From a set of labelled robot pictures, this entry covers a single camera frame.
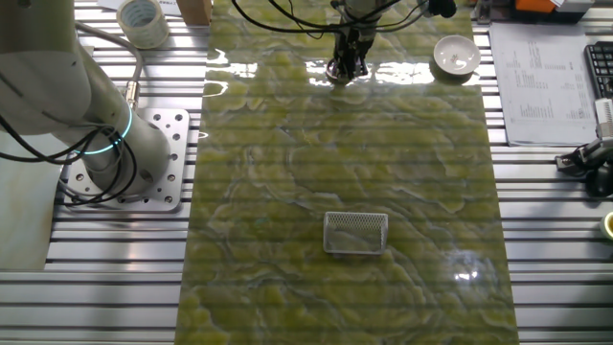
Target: green marble mat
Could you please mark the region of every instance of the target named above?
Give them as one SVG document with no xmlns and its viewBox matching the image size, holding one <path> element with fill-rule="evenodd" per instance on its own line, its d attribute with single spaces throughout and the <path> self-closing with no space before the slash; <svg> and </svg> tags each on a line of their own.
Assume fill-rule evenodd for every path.
<svg viewBox="0 0 613 345">
<path fill-rule="evenodd" d="M 517 344 L 480 89 L 430 73 L 453 34 L 468 11 L 382 34 L 371 75 L 333 88 L 330 34 L 216 0 L 177 344 Z M 386 252 L 324 253 L 326 211 L 389 215 Z"/>
</svg>

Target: silver metal basket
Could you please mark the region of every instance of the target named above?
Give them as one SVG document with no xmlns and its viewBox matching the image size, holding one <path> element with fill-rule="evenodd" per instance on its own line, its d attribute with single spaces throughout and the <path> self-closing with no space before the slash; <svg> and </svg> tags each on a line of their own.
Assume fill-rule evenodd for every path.
<svg viewBox="0 0 613 345">
<path fill-rule="evenodd" d="M 326 212 L 324 251 L 381 255 L 385 251 L 387 230 L 385 214 Z"/>
</svg>

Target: small white bowl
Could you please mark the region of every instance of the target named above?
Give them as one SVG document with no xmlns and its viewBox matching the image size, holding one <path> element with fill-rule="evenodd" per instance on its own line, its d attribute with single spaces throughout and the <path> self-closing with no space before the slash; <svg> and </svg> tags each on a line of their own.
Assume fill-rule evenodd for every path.
<svg viewBox="0 0 613 345">
<path fill-rule="evenodd" d="M 613 212 L 610 212 L 608 215 L 602 217 L 600 228 L 603 235 L 605 235 L 608 239 L 613 240 Z"/>
<path fill-rule="evenodd" d="M 477 69 L 481 63 L 481 53 L 473 41 L 455 34 L 443 37 L 437 43 L 434 60 L 444 72 L 463 76 Z"/>
</svg>

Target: black keyboard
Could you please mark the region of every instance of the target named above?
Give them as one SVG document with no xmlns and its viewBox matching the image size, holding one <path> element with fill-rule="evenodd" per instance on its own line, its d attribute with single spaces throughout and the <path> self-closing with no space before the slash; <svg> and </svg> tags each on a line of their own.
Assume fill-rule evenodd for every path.
<svg viewBox="0 0 613 345">
<path fill-rule="evenodd" d="M 613 42 L 598 42 L 585 47 L 596 99 L 613 98 Z"/>
</svg>

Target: metal base plate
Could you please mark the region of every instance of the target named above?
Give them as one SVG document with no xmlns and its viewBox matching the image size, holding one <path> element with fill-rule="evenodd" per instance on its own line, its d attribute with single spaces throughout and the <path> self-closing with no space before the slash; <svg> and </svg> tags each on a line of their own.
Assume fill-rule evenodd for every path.
<svg viewBox="0 0 613 345">
<path fill-rule="evenodd" d="M 149 190 L 138 196 L 119 197 L 95 205 L 71 206 L 69 207 L 71 211 L 87 213 L 171 213 L 180 209 L 181 184 L 190 130 L 190 114 L 183 109 L 147 108 L 139 109 L 138 112 L 141 118 L 158 126 L 169 140 L 170 162 L 163 177 Z M 67 178 L 68 186 L 80 193 L 95 195 L 102 191 L 89 178 L 82 161 L 78 161 L 70 167 Z M 68 196 L 64 199 L 65 202 L 72 201 Z"/>
</svg>

